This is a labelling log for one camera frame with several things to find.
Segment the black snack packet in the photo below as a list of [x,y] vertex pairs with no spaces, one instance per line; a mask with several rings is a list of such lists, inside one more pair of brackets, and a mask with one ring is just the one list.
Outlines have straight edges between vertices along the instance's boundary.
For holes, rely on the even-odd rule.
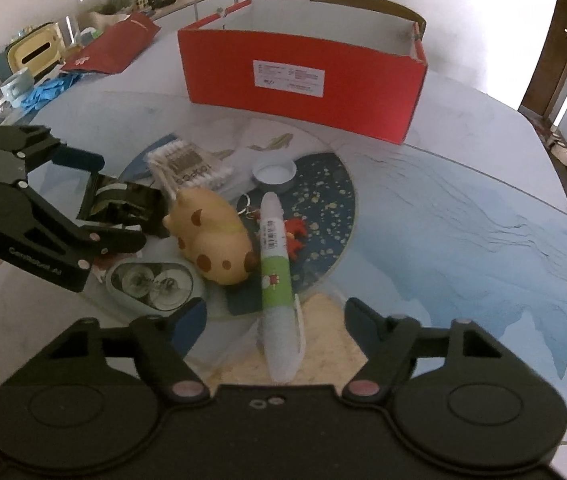
[[163,219],[168,203],[157,188],[90,174],[77,219],[111,226],[139,226],[146,235],[169,237]]

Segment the tan spotted plush toy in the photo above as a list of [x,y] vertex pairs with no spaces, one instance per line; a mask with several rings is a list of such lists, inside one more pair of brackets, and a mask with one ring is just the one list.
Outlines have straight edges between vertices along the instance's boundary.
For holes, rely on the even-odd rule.
[[234,286],[258,267],[252,237],[236,209],[208,188],[179,190],[163,224],[206,280]]

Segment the green white tube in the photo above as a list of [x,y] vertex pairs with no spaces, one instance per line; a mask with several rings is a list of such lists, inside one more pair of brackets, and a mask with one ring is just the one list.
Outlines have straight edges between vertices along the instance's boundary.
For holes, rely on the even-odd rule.
[[305,356],[303,315],[299,296],[292,289],[287,231],[278,195],[265,193],[259,212],[262,348],[271,380],[289,384]]

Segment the grey tape dispenser case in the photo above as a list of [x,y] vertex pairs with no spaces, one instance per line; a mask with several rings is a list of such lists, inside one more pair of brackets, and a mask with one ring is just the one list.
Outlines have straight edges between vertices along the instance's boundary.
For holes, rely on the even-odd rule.
[[105,288],[113,299],[137,315],[167,318],[190,300],[206,298],[198,271],[184,258],[127,258],[108,269]]

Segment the blue gloves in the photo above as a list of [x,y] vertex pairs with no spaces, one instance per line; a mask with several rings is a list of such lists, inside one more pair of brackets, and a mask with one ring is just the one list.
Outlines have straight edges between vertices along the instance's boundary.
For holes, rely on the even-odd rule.
[[82,79],[81,73],[60,73],[58,76],[48,79],[31,92],[21,102],[21,110],[30,113],[33,110],[42,110],[50,102],[62,93],[72,88],[76,82]]

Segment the mint green cup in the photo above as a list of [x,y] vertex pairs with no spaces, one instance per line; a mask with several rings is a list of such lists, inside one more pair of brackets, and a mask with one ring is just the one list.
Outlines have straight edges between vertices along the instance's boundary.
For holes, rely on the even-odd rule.
[[21,102],[34,88],[34,76],[28,67],[23,67],[11,75],[0,87],[1,94],[12,107],[20,107]]

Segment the cotton swab pack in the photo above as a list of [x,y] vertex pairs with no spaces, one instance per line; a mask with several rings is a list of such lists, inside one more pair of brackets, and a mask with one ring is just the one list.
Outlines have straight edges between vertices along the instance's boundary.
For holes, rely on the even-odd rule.
[[186,188],[215,191],[232,176],[233,169],[221,159],[191,142],[168,142],[144,156],[155,181],[175,200]]

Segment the yellow tissue box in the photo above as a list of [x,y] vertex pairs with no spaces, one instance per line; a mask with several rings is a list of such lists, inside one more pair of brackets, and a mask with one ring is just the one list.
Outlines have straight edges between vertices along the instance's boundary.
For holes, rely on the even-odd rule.
[[40,81],[61,62],[64,47],[56,22],[34,28],[0,52],[0,81],[6,81],[23,68],[28,68],[34,81]]

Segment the dark red paper bag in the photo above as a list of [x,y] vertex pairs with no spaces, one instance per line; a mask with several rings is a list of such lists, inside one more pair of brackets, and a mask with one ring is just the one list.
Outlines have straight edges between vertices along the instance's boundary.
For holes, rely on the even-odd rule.
[[71,56],[62,66],[65,73],[122,73],[146,50],[160,32],[161,27],[146,15],[133,13],[124,21],[110,26],[87,47]]

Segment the white sideboard cabinet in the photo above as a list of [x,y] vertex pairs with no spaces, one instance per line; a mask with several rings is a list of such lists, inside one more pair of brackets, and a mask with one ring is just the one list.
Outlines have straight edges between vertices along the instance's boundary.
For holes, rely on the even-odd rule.
[[151,16],[154,22],[186,24],[194,23],[212,14],[222,13],[238,0],[176,0],[163,6]]

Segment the small round white tin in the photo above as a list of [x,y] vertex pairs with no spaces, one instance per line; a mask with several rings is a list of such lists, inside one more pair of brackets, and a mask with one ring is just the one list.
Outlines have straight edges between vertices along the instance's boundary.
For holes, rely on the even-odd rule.
[[285,193],[295,184],[297,164],[291,159],[261,160],[253,167],[252,177],[262,192]]

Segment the red cardboard box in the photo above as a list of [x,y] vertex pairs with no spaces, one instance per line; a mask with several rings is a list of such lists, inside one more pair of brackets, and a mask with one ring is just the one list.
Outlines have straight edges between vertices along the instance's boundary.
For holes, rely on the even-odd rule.
[[308,0],[244,0],[177,32],[191,102],[401,144],[428,71],[420,26]]

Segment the brown wooden door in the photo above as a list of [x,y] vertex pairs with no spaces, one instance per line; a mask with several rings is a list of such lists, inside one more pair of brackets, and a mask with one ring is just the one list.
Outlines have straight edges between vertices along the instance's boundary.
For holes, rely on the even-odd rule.
[[548,117],[567,81],[567,0],[557,0],[541,56],[521,108]]

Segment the wooden chair behind table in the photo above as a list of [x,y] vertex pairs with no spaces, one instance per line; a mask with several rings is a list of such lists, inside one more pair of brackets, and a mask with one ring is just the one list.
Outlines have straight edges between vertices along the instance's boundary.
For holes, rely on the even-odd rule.
[[425,29],[427,28],[427,21],[422,16],[413,11],[407,6],[396,3],[391,0],[311,0],[312,2],[338,4],[339,6],[349,6],[350,8],[364,9],[375,11],[384,14],[398,16],[398,18],[405,18],[405,20],[412,21],[418,24],[419,37],[423,38]]

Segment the red dragon keychain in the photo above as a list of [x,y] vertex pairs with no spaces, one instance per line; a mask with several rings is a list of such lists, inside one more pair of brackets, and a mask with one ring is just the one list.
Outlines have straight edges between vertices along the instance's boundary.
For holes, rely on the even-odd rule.
[[[260,213],[259,209],[255,209],[252,213],[252,218],[256,222],[258,229],[256,231],[256,235],[258,238],[257,249],[259,251],[262,249],[262,245],[260,244],[260,217],[262,214]],[[287,257],[289,261],[297,261],[297,252],[304,248],[304,244],[301,242],[301,237],[307,236],[307,229],[306,223],[301,218],[293,218],[291,220],[285,220],[283,217],[279,218],[274,216],[274,218],[268,218],[269,220],[274,219],[277,220],[282,224],[283,229],[285,230],[285,251],[287,252]]]

